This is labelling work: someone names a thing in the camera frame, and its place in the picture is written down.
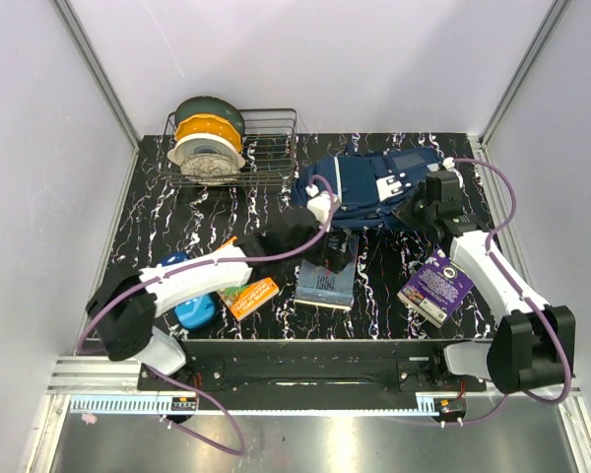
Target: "blue container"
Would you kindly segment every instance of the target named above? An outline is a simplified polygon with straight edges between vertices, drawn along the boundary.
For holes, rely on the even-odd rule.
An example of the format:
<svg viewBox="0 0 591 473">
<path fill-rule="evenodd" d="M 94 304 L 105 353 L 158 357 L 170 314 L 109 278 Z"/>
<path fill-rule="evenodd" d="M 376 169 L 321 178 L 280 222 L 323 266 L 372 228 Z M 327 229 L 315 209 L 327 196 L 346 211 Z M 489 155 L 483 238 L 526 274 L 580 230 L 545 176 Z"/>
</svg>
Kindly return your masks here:
<svg viewBox="0 0 591 473">
<path fill-rule="evenodd" d="M 187 260 L 188 255 L 178 251 L 163 259 L 160 264 L 162 266 L 170 266 L 171 264 Z M 217 308 L 212 297 L 209 294 L 205 294 L 178 305 L 173 311 L 182 327 L 188 330 L 196 330 L 213 319 Z"/>
</svg>

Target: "cable connector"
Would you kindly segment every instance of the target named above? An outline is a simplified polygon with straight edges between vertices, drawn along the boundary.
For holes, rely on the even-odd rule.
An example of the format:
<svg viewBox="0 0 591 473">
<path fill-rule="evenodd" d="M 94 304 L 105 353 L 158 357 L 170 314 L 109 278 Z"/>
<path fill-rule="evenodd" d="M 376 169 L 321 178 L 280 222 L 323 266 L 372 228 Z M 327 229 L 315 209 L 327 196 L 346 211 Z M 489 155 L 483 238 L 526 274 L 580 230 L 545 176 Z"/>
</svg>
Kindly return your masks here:
<svg viewBox="0 0 591 473">
<path fill-rule="evenodd" d="M 446 170 L 454 170 L 455 163 L 453 163 L 453 158 L 444 158 L 444 161 L 442 161 L 442 167 Z"/>
<path fill-rule="evenodd" d="M 440 425 L 457 422 L 462 426 L 462 419 L 466 416 L 466 399 L 464 397 L 442 399 L 435 403 L 435 410 L 438 412 L 435 419 L 440 422 Z"/>
<path fill-rule="evenodd" d="M 315 216 L 315 220 L 324 224 L 328 221 L 328 217 L 330 216 L 331 206 L 338 204 L 339 199 L 336 199 L 335 202 L 331 202 L 331 197 L 329 193 L 324 191 L 318 194 L 316 197 L 310 199 L 308 202 L 306 202 L 306 209 L 313 213 L 313 215 Z"/>
<path fill-rule="evenodd" d="M 312 199 L 319 195 L 319 188 L 315 184 L 309 184 L 306 186 L 306 194 Z"/>
</svg>

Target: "book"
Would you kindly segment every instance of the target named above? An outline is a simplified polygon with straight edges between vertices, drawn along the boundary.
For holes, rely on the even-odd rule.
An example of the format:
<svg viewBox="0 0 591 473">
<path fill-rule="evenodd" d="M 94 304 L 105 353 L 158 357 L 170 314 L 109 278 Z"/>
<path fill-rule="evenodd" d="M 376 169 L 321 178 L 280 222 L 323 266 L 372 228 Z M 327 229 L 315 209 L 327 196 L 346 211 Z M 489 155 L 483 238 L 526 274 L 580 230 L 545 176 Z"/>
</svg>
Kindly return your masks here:
<svg viewBox="0 0 591 473">
<path fill-rule="evenodd" d="M 471 289 L 473 281 L 442 249 L 436 248 L 403 286 L 398 298 L 439 328 Z"/>
<path fill-rule="evenodd" d="M 295 301 L 300 304 L 350 310 L 353 306 L 358 243 L 359 236 L 355 234 L 347 237 L 341 234 L 329 235 L 327 246 L 343 252 L 349 251 L 352 255 L 351 261 L 337 274 L 323 266 L 302 261 L 295 287 Z"/>
<path fill-rule="evenodd" d="M 233 244 L 235 241 L 236 236 L 228 240 L 223 246 Z M 244 286 L 220 289 L 217 294 L 224 304 L 228 306 L 234 318 L 241 321 L 262 304 L 276 296 L 278 289 L 278 285 L 272 278 L 265 278 Z"/>
</svg>

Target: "metal floor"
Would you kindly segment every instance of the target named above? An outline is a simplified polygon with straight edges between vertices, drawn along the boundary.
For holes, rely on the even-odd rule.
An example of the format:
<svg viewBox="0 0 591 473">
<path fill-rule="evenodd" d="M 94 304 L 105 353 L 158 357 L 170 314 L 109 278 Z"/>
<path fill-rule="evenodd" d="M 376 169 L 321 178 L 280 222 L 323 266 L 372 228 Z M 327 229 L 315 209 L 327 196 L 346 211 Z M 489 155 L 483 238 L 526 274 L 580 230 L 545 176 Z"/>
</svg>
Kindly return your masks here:
<svg viewBox="0 0 591 473">
<path fill-rule="evenodd" d="M 491 407 L 469 400 L 468 418 Z M 232 457 L 168 430 L 156 417 L 66 419 L 54 473 L 143 472 L 575 472 L 558 408 L 510 398 L 494 419 L 475 427 L 415 427 L 389 418 L 238 418 L 247 454 Z M 195 417 L 187 427 L 235 445 L 222 417 Z"/>
</svg>

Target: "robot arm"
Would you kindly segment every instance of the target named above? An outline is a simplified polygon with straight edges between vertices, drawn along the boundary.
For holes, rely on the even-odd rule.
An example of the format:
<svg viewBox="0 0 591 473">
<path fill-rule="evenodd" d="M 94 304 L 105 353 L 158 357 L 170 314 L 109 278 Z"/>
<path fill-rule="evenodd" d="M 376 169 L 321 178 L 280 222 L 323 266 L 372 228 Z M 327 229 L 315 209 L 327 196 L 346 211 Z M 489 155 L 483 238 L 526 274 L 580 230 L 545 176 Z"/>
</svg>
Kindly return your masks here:
<svg viewBox="0 0 591 473">
<path fill-rule="evenodd" d="M 310 201 L 314 209 L 292 207 L 273 219 L 268 228 L 189 261 L 140 270 L 122 264 L 111 267 L 88 302 L 90 318 L 96 317 L 127 289 L 139 286 L 141 289 L 114 306 L 98 322 L 97 333 L 109 359 L 135 358 L 165 374 L 179 370 L 186 364 L 186 355 L 176 340 L 154 326 L 154 320 L 190 299 L 274 275 L 285 259 L 267 261 L 271 259 L 267 256 L 286 253 L 311 241 L 319 232 L 320 221 L 328 219 L 330 202 L 326 192 L 320 193 Z M 324 264 L 335 272 L 351 259 L 349 255 L 329 250 L 326 238 L 291 259 L 294 257 Z M 253 258 L 264 260 L 255 262 Z"/>
<path fill-rule="evenodd" d="M 441 246 L 475 283 L 494 315 L 497 331 L 491 343 L 462 342 L 444 349 L 449 372 L 489 379 L 504 394 L 564 382 L 556 347 L 524 299 L 543 311 L 566 353 L 571 371 L 573 314 L 565 306 L 552 307 L 530 288 L 494 242 L 490 252 L 487 250 L 487 228 L 474 214 L 464 214 L 459 180 L 453 171 L 428 173 L 412 198 L 394 213 Z"/>
</svg>

